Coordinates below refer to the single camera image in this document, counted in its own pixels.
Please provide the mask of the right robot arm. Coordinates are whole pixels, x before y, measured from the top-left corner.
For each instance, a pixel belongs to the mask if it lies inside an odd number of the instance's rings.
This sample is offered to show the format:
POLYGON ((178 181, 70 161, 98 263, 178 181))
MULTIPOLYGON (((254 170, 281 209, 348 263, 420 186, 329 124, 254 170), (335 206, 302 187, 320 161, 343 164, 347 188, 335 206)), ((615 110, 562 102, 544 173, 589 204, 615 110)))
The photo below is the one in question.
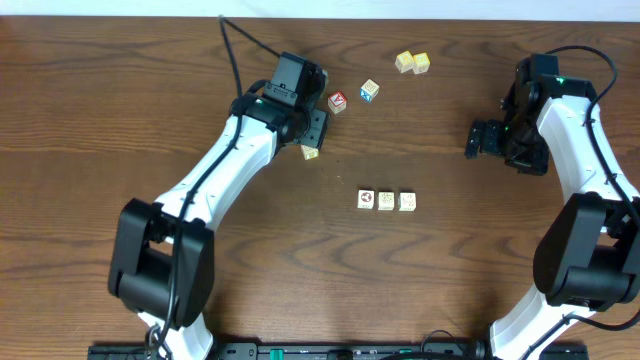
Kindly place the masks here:
POLYGON ((593 320, 639 293, 639 192, 619 166, 604 133, 596 91, 585 79, 559 70, 558 52, 533 54, 516 66, 501 102, 502 120, 476 120, 465 156, 490 154, 523 174, 542 176, 553 164, 564 205, 533 258, 534 283, 488 341, 471 350, 476 359, 571 358, 553 342, 583 323, 616 332, 635 326, 593 320))

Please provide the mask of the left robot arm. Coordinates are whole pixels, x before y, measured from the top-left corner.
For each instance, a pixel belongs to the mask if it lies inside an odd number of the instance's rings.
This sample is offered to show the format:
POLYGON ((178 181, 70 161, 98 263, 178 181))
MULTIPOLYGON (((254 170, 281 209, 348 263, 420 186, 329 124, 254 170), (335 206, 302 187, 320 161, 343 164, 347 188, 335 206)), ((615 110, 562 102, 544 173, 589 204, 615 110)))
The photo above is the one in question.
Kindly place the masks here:
POLYGON ((122 209, 109 292, 147 323, 145 352, 205 359, 214 344, 202 311, 214 284, 215 231, 243 188, 287 145, 322 146, 329 123, 318 108, 328 74, 284 52, 271 80, 231 104, 219 139, 172 189, 122 209))

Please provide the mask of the block with red emblem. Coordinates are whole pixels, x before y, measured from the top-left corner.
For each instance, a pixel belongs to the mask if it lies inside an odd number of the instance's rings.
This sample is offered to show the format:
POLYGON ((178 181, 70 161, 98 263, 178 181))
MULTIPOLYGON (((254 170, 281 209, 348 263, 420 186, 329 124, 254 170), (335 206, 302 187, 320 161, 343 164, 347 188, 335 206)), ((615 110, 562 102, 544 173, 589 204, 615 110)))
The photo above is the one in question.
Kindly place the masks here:
POLYGON ((375 204, 375 192, 373 190, 359 190, 357 198, 358 209, 372 209, 375 204))

